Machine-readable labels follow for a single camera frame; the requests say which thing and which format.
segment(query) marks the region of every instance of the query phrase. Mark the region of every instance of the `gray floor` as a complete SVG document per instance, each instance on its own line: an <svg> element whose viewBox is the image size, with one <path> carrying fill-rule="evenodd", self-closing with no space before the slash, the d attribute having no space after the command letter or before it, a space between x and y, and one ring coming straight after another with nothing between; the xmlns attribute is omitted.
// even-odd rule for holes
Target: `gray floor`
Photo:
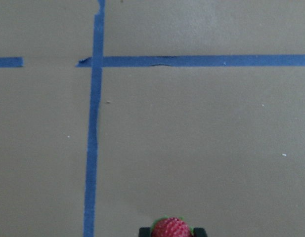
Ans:
<svg viewBox="0 0 305 237"><path fill-rule="evenodd" d="M0 237L81 237L95 0L0 0ZM110 0L105 55L305 53L305 1ZM305 237L305 67L105 68L95 236L167 215Z"/></svg>

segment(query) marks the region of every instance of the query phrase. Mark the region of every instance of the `blue line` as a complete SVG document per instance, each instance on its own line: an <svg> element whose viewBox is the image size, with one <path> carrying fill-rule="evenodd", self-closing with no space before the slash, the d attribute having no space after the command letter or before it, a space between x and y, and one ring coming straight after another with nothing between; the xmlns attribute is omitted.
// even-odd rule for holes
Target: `blue line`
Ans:
<svg viewBox="0 0 305 237"><path fill-rule="evenodd" d="M97 173L97 118L101 99L105 0L99 0L100 10L94 17L93 64L90 89L89 127L87 140L87 169L84 206L84 237L94 236L96 173Z"/></svg>
<svg viewBox="0 0 305 237"><path fill-rule="evenodd" d="M24 64L21 57L0 58L0 68L18 68Z"/></svg>
<svg viewBox="0 0 305 237"><path fill-rule="evenodd" d="M92 58L77 67L90 67ZM285 67L305 66L305 55L109 56L103 67Z"/></svg>

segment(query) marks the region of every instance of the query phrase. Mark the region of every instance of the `short blue tape piece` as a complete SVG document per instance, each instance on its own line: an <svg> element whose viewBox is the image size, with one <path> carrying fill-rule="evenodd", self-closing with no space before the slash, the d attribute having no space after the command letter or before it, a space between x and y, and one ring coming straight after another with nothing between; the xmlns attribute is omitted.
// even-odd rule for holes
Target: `short blue tape piece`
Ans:
<svg viewBox="0 0 305 237"><path fill-rule="evenodd" d="M23 65L22 57L0 58L0 68L19 68Z"/></svg>
<svg viewBox="0 0 305 237"><path fill-rule="evenodd" d="M90 89L89 126L87 140L87 169L84 206L83 236L94 236L96 177L97 177L97 119L101 99L103 43L104 43L104 9L105 0L99 0L100 11L94 18L93 62Z"/></svg>
<svg viewBox="0 0 305 237"><path fill-rule="evenodd" d="M92 58L77 67L90 67ZM109 56L103 67L288 67L305 66L305 55Z"/></svg>

